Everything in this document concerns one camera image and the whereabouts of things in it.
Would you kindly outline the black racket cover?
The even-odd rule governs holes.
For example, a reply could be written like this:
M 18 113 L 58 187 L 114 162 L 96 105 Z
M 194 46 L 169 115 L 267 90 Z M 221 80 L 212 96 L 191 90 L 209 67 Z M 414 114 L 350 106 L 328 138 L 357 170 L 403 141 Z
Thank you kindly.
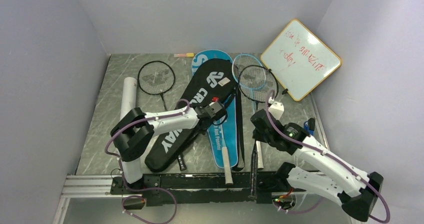
M 144 163 L 154 173 L 164 171 L 193 139 L 229 117 L 236 96 L 236 82 L 229 60 L 214 58 L 194 73 L 176 108 L 151 120 L 157 139 Z

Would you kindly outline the blue white badminton racket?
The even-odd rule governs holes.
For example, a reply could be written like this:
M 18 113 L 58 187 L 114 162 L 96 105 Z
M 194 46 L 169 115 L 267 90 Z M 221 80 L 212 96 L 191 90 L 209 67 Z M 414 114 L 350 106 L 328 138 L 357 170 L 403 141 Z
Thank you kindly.
M 232 74 L 240 92 L 253 102 L 253 113 L 257 112 L 267 86 L 266 69 L 253 55 L 241 53 L 232 62 Z

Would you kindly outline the white shuttlecock tube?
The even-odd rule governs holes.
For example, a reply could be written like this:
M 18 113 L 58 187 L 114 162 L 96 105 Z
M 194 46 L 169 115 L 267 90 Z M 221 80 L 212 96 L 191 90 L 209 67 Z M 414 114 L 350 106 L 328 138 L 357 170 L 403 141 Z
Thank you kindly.
M 137 80 L 133 77 L 126 77 L 123 81 L 119 120 L 122 120 L 131 109 L 135 108 L 136 96 Z

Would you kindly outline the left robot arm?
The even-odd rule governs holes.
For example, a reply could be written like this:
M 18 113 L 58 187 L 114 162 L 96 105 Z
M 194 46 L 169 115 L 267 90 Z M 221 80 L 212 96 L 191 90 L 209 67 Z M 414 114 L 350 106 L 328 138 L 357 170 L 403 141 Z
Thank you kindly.
M 137 194 L 143 187 L 143 171 L 140 158 L 152 138 L 177 131 L 206 131 L 214 122 L 223 118 L 227 111 L 219 101 L 206 105 L 185 103 L 180 109 L 164 112 L 143 112 L 139 107 L 131 109 L 110 131 L 111 138 L 104 152 L 115 156 L 122 175 L 123 187 L 130 194 Z

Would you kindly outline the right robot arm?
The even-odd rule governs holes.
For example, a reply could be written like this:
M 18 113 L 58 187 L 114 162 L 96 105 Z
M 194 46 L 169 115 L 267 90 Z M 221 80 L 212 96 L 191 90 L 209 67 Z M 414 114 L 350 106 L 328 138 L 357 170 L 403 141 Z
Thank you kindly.
M 338 204 L 351 218 L 367 222 L 377 200 L 382 197 L 384 177 L 342 160 L 300 125 L 293 122 L 283 125 L 280 122 L 283 104 L 269 96 L 265 97 L 265 102 L 267 107 L 250 118 L 255 127 L 253 137 L 306 161 L 323 173 L 318 175 L 284 162 L 275 173 L 276 188 L 283 192 L 290 188 L 312 192 Z

